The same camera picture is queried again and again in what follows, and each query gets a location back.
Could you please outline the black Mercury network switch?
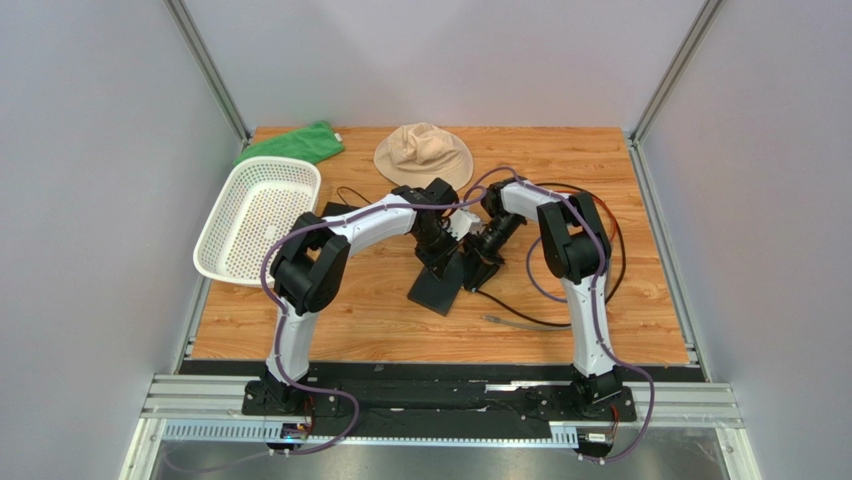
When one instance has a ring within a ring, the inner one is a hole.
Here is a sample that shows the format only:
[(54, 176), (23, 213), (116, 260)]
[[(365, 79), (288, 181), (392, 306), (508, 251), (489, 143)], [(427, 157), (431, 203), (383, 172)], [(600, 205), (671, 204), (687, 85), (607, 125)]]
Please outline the black Mercury network switch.
[(445, 280), (438, 280), (435, 276), (422, 268), (420, 274), (407, 294), (407, 299), (441, 316), (447, 316), (462, 289), (463, 275)]

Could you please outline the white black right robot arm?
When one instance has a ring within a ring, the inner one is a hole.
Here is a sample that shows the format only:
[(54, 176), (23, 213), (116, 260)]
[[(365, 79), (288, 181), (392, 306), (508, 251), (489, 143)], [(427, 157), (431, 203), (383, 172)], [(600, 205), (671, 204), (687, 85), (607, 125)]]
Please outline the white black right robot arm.
[(606, 314), (612, 247), (595, 195), (557, 192), (518, 177), (485, 188), (481, 205), (490, 220), (463, 245), (464, 289), (481, 293), (505, 263), (501, 248), (521, 225), (536, 222), (545, 263), (560, 281), (570, 314), (578, 377), (571, 384), (569, 403), (587, 418), (610, 411), (623, 391), (623, 380)]

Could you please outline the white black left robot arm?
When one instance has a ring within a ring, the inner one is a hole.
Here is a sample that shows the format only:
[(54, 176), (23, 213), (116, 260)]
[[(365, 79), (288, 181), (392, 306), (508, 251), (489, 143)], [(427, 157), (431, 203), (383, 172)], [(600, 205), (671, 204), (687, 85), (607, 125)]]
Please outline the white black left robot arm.
[(441, 179), (402, 186), (380, 201), (321, 218), (308, 212), (274, 244), (262, 263), (262, 287), (278, 307), (276, 332), (259, 380), (246, 385), (247, 415), (297, 415), (315, 396), (296, 386), (309, 370), (320, 312), (337, 296), (348, 260), (386, 239), (410, 234), (423, 268), (408, 292), (412, 302), (445, 316), (463, 282), (459, 246), (469, 232), (466, 206)]

